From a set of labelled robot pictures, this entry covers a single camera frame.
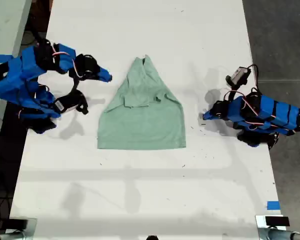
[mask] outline cloth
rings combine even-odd
[[[99,119],[98,148],[161,150],[186,147],[184,111],[149,56],[136,58]]]

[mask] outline green t-shirt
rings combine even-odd
[[[98,148],[160,150],[186,147],[184,111],[149,56],[136,58],[99,119]]]

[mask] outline blue painter's tape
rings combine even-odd
[[[268,201],[266,205],[267,210],[280,210],[279,201]]]

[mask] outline black cable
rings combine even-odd
[[[249,69],[251,67],[255,67],[255,86],[256,86],[256,89],[258,89],[258,91],[259,91],[259,86],[258,86],[258,82],[259,82],[259,67],[256,64],[251,64],[250,66],[247,67],[247,69]]]

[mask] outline red wire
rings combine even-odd
[[[240,91],[237,91],[237,90],[230,90],[230,91],[228,91],[224,96],[223,96],[223,100],[226,100],[226,96],[227,96],[227,94],[228,93],[230,93],[230,92],[236,92],[236,93],[238,93],[238,94],[241,94],[241,95],[243,95],[243,101],[248,105],[248,107],[252,110],[252,112],[256,115],[256,116],[258,116],[258,113],[256,112],[256,110],[254,110],[254,108],[249,104],[249,102],[246,100],[246,95],[244,95],[242,92],[240,92]]]

